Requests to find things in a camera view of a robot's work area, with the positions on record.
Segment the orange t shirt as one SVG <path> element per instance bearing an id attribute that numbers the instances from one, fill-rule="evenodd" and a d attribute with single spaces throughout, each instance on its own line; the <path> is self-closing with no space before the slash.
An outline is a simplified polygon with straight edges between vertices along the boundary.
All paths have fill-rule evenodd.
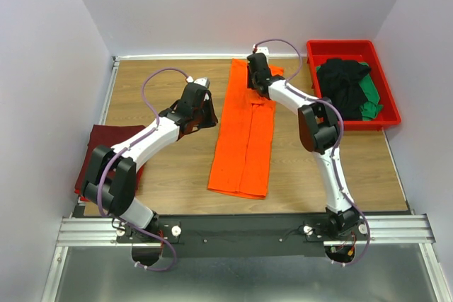
<path id="1" fill-rule="evenodd" d="M 207 189 L 265 199 L 276 102 L 247 87 L 247 62 L 233 59 Z"/>

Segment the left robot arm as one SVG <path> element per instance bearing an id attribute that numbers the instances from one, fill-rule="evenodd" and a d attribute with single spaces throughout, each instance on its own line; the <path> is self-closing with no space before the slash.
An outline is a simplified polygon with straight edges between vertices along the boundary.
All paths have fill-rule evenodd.
<path id="1" fill-rule="evenodd" d="M 112 147 L 97 146 L 92 152 L 80 189 L 81 196 L 98 202 L 103 171 L 111 165 L 111 178 L 105 177 L 101 205 L 108 216 L 122 219 L 140 229 L 155 233 L 158 215 L 135 197 L 138 170 L 164 147 L 199 129 L 215 127 L 212 95 L 207 78 L 188 83 L 181 98 L 161 111 L 148 127 Z"/>

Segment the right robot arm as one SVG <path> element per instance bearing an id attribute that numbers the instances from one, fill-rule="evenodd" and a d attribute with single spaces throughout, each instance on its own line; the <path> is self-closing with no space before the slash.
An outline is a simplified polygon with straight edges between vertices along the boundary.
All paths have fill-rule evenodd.
<path id="1" fill-rule="evenodd" d="M 247 56 L 247 87 L 293 112 L 298 119 L 299 139 L 319 167 L 326 193 L 326 229 L 330 236 L 343 236 L 360 221 L 360 214 L 343 173 L 339 142 L 343 121 L 327 98 L 308 95 L 283 76 L 272 75 L 262 52 Z"/>

